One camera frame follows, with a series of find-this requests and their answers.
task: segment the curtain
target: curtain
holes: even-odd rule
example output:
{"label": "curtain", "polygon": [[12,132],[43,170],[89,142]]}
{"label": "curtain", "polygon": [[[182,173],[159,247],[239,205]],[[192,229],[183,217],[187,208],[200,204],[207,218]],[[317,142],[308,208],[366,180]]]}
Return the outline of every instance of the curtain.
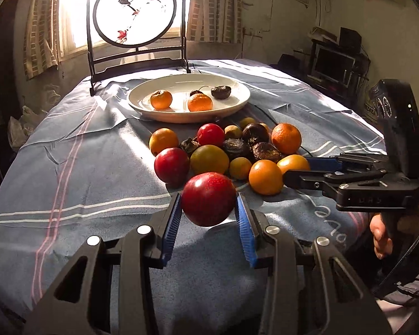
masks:
{"label": "curtain", "polygon": [[188,40],[240,43],[241,33],[241,0],[191,0]]}
{"label": "curtain", "polygon": [[58,1],[32,0],[23,44],[27,79],[58,65]]}

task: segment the black box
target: black box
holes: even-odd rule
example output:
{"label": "black box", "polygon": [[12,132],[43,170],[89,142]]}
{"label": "black box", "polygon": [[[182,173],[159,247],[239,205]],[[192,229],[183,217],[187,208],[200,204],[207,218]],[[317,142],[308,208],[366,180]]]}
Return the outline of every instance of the black box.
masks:
{"label": "black box", "polygon": [[355,30],[340,28],[340,40],[338,44],[349,53],[360,54],[361,35]]}

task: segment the blue tablecloth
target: blue tablecloth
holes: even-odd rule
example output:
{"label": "blue tablecloth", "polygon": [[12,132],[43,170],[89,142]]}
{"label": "blue tablecloth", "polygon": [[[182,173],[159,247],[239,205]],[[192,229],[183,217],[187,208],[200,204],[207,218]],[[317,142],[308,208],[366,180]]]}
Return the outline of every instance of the blue tablecloth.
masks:
{"label": "blue tablecloth", "polygon": [[[314,156],[385,153],[377,130],[285,73],[248,60],[193,61],[191,66],[195,73],[230,77],[251,90],[249,104],[229,122],[251,116],[273,127],[259,106],[277,122],[298,127],[303,146]],[[2,306],[25,318],[88,236],[119,238],[168,206],[171,193],[155,176],[149,137],[169,127],[183,140],[200,125],[146,121],[126,96],[146,80],[182,73],[117,77],[102,82],[95,97],[90,97],[89,78],[84,79],[20,149],[0,187]],[[320,192],[283,188],[279,195],[261,197],[244,182],[235,185],[252,209],[301,239],[325,235],[344,250],[368,226],[367,214],[338,212]],[[181,334],[218,333],[260,313],[266,274],[245,261],[232,214],[212,228],[183,217],[172,259],[164,270],[151,270],[151,281],[161,334],[178,328]]]}

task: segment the white plate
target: white plate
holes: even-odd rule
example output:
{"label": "white plate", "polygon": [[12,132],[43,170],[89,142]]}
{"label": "white plate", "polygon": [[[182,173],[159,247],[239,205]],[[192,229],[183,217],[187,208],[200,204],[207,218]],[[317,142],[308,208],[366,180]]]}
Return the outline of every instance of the white plate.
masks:
{"label": "white plate", "polygon": [[[227,99],[215,99],[211,87],[230,86],[231,95]],[[165,89],[172,94],[172,103],[168,109],[157,110],[151,106],[151,94]],[[200,90],[213,100],[211,111],[190,112],[188,99],[193,90]],[[235,80],[212,74],[189,73],[169,75],[144,82],[130,91],[128,103],[144,117],[160,122],[193,123],[211,121],[216,117],[223,118],[240,110],[247,104],[250,91],[244,84]]]}

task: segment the monitor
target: monitor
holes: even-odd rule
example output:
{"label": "monitor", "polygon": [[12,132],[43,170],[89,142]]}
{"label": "monitor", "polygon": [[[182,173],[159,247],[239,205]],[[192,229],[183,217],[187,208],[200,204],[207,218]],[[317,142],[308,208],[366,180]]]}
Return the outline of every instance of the monitor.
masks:
{"label": "monitor", "polygon": [[354,58],[320,46],[315,61],[314,73],[318,73],[322,77],[347,87],[354,65]]}

